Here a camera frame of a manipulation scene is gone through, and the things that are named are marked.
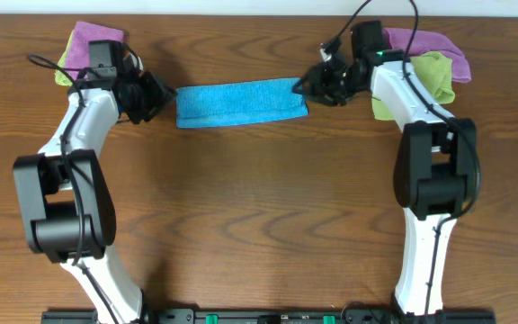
folded blue cloth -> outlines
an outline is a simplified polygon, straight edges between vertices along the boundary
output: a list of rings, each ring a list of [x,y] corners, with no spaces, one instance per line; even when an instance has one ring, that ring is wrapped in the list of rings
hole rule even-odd
[[[298,77],[177,89],[177,127],[201,128],[272,122],[308,114],[291,91]]]

blue cloth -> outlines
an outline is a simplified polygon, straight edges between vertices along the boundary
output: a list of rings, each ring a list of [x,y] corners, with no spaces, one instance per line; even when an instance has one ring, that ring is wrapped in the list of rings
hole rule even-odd
[[[308,114],[291,91],[298,77],[177,89],[177,127],[201,128],[272,122]]]

cloth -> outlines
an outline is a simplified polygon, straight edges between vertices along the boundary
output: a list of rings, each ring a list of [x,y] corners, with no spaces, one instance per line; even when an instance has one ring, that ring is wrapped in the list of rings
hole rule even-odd
[[[298,77],[177,89],[177,127],[182,129],[273,122],[308,114],[303,96],[291,91]]]
[[[412,57],[411,63],[424,88],[433,96],[438,104],[450,104],[455,100],[451,87],[452,60],[438,51],[430,51],[420,57]],[[371,106],[375,119],[392,121],[389,108],[378,98],[372,97]]]
[[[77,22],[72,32],[71,45],[67,51],[64,68],[89,67],[89,42],[90,41],[121,41],[123,31],[107,28],[89,22]],[[77,77],[77,71],[68,71],[73,77]]]
[[[73,39],[73,31],[69,35],[69,40],[67,41],[67,46],[65,47],[65,51],[61,58],[59,59],[58,65],[62,68],[65,67],[65,59],[67,58],[67,53],[69,52],[69,48],[71,47],[71,40]],[[55,83],[60,86],[71,86],[71,81],[63,75],[63,73],[59,71],[55,71]]]
[[[391,49],[405,50],[411,32],[407,29],[384,28],[383,39]],[[409,49],[409,56],[419,56],[429,51],[440,51],[445,57],[452,59],[453,81],[468,83],[471,80],[471,71],[465,55],[447,36],[434,31],[417,31]]]

robotic arm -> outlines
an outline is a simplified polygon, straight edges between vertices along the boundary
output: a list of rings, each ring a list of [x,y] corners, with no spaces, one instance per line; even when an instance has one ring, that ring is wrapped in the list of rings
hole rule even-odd
[[[397,201],[406,218],[403,270],[394,292],[393,310],[348,310],[329,312],[194,311],[160,310],[144,303],[141,290],[130,280],[112,247],[115,239],[115,211],[97,157],[109,129],[126,113],[133,123],[148,122],[175,96],[174,89],[155,75],[141,71],[138,58],[123,57],[117,42],[90,43],[91,72],[77,79],[70,89],[69,108],[58,130],[38,155],[18,157],[13,165],[15,186],[25,236],[31,251],[45,253],[53,263],[71,273],[92,300],[95,312],[45,312],[45,324],[362,324],[415,323],[434,319],[436,323],[495,323],[492,313],[461,315],[442,311],[441,282],[444,258],[460,211],[472,195],[474,168],[467,149],[475,143],[471,120],[456,120],[466,136],[458,136],[444,120],[425,109],[401,66],[402,52],[385,50],[379,22],[353,27],[353,55],[348,67],[338,54],[340,43],[321,50],[323,62],[309,70],[293,91],[308,100],[327,105],[345,104],[360,91],[371,91],[391,110],[403,132],[393,177]],[[405,62],[410,80],[432,109],[452,119],[424,89]],[[65,172],[61,135],[79,108],[79,89],[85,107],[68,138],[67,154],[83,199],[83,210],[74,202],[50,203],[46,195],[70,190]],[[449,155],[449,162],[433,164],[432,154]],[[78,212],[83,214],[83,254]],[[438,224],[447,221],[436,231]],[[433,253],[437,256],[432,265]]]

wooden table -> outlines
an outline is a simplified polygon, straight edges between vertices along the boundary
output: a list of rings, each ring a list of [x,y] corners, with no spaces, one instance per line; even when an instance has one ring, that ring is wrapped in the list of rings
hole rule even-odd
[[[0,322],[92,307],[75,279],[27,248],[12,178],[15,158],[37,152],[67,108],[67,89],[25,56],[57,60],[77,20],[129,32],[145,66],[175,87],[300,76],[345,22],[0,15]],[[443,299],[518,323],[518,19],[425,17],[420,28],[448,35],[469,60],[473,81],[453,84],[447,108],[476,122],[483,167],[476,210],[453,231]],[[150,304],[389,302],[405,236],[391,184],[399,130],[373,120],[367,97],[309,108],[296,120],[177,130],[170,107],[110,132],[101,164],[118,213],[115,246]]]

